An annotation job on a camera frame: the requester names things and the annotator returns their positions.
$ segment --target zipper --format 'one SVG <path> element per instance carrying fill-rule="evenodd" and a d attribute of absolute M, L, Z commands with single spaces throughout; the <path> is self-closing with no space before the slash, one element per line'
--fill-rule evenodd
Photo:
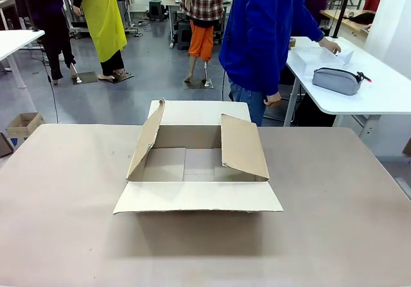
<path fill-rule="evenodd" d="M 330 68 L 330 67 L 321 67 L 320 69 L 315 70 L 314 73 L 316 73 L 316 72 L 319 71 L 319 70 L 323 70 L 323 69 L 327 69 L 327 70 L 331 70 L 331 71 L 338 71 L 338 72 L 348 73 L 348 74 L 350 74 L 351 76 L 354 76 L 355 79 L 356 79 L 356 81 L 357 81 L 358 83 L 361 83 L 363 80 L 367 80 L 367 81 L 371 82 L 371 80 L 370 80 L 368 77 L 366 77 L 362 72 L 357 72 L 357 75 L 355 75 L 354 73 L 351 73 L 351 72 L 346 71 L 346 70 L 333 69 L 333 68 Z"/>

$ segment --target gray pencil case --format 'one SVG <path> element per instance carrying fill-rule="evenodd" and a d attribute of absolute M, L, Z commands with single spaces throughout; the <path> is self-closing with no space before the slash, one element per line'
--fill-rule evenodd
<path fill-rule="evenodd" d="M 313 85 L 345 94 L 346 96 L 353 96 L 358 92 L 361 83 L 365 76 L 363 73 L 354 73 L 322 67 L 314 71 Z"/>

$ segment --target jeans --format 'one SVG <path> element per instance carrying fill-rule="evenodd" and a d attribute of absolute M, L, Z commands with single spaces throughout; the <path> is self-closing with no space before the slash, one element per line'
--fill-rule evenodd
<path fill-rule="evenodd" d="M 232 97 L 235 102 L 244 102 L 249 106 L 251 122 L 261 126 L 263 124 L 263 116 L 265 112 L 264 100 L 266 95 L 262 92 L 251 91 L 233 83 L 230 80 Z"/>

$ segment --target white table leg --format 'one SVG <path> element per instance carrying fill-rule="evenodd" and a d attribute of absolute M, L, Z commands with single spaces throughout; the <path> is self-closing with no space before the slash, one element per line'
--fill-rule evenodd
<path fill-rule="evenodd" d="M 174 48 L 174 12 L 170 6 L 169 6 L 169 10 L 170 10 L 170 16 L 168 19 L 170 20 L 170 37 L 171 37 L 170 49 L 173 49 Z"/>
<path fill-rule="evenodd" d="M 4 16 L 3 9 L 0 9 L 0 15 L 1 15 L 1 20 L 3 21 L 3 24 L 4 24 L 4 29 L 8 30 L 7 21 L 6 21 L 6 17 Z"/>
<path fill-rule="evenodd" d="M 339 128 L 342 124 L 343 119 L 344 119 L 344 115 L 337 115 L 335 120 L 334 120 L 333 127 L 334 128 Z"/>
<path fill-rule="evenodd" d="M 369 136 L 377 129 L 378 121 L 380 120 L 381 115 L 370 115 L 368 116 L 367 122 L 361 131 L 360 139 L 365 141 Z"/>
<path fill-rule="evenodd" d="M 291 119 L 293 117 L 295 103 L 297 103 L 297 96 L 298 96 L 299 88 L 300 88 L 300 81 L 298 78 L 295 78 L 293 91 L 291 92 L 291 95 L 290 95 L 290 102 L 288 103 L 287 114 L 284 120 L 284 126 L 291 125 Z"/>
<path fill-rule="evenodd" d="M 8 61 L 8 64 L 10 65 L 10 68 L 12 69 L 17 88 L 19 89 L 26 88 L 26 84 L 23 82 L 19 68 L 17 67 L 17 64 L 15 63 L 13 55 L 10 55 L 9 57 L 7 57 L 7 61 Z"/>

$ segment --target yellow apron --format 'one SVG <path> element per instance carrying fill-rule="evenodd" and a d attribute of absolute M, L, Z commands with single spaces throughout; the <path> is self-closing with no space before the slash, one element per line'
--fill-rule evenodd
<path fill-rule="evenodd" d="M 83 11 L 100 62 L 127 45 L 117 0 L 83 0 Z"/>

